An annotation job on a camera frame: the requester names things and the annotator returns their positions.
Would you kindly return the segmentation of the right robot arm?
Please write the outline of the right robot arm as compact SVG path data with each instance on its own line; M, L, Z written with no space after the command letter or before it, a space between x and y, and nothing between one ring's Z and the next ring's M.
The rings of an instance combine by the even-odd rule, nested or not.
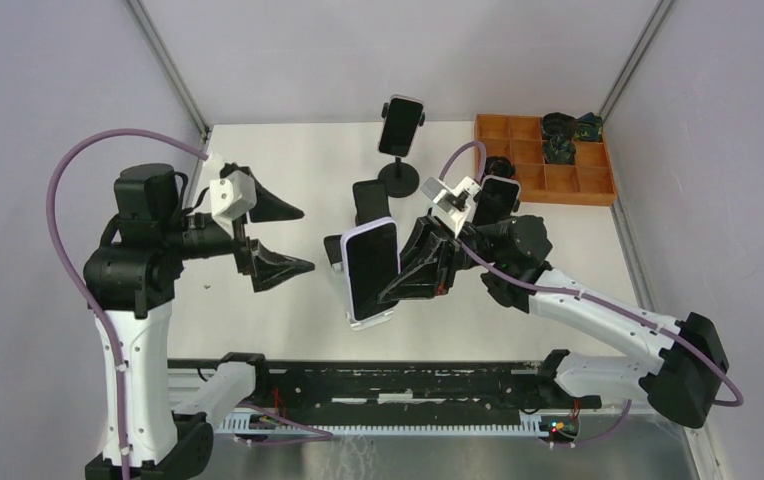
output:
M695 312L679 319L610 298L552 266L551 250L539 216L465 223L453 234L426 215L416 221L402 251L399 275L378 298L442 296L458 272L481 266L480 279L499 305L558 321L618 352L611 357L551 352L535 382L543 405L560 408L585 396L644 401L666 419L698 429L713 407L743 404L727 376L729 360L711 319Z

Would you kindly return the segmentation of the black folding phone stand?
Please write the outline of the black folding phone stand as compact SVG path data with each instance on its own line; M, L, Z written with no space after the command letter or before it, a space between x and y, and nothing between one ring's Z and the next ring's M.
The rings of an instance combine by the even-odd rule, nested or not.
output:
M324 249L329 261L330 267L333 271L340 272L343 270L343 260L341 252L341 238L339 234L326 236L323 240Z

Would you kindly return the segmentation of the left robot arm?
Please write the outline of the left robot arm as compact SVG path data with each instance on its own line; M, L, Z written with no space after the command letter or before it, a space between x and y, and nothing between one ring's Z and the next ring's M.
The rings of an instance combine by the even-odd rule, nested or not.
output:
M170 402L168 335L175 284L188 260L228 255L257 292L313 270L250 238L250 223L298 220L301 209L264 188L245 166L229 164L208 187L211 209L185 208L187 178L167 164L123 170L118 212L83 269L101 308L109 438L85 468L89 479L191 479L208 465L218 426L242 401L264 405L272 381L261 354L230 353L178 405Z

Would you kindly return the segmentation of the silver folding phone stand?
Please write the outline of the silver folding phone stand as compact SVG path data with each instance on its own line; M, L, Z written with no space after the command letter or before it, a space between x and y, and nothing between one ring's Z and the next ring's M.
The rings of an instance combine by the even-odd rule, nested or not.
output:
M373 302L359 304L353 295L352 279L343 262L331 265L332 282L340 309L353 331L362 331L389 322L394 317L393 307L379 307Z

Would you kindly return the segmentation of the purple case phone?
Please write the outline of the purple case phone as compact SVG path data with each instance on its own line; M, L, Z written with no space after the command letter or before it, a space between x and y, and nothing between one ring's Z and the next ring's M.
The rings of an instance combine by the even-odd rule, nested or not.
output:
M377 299L381 290L400 273L398 225L393 217L380 218L345 232L341 252L359 304L373 302L382 308L398 305L399 301Z

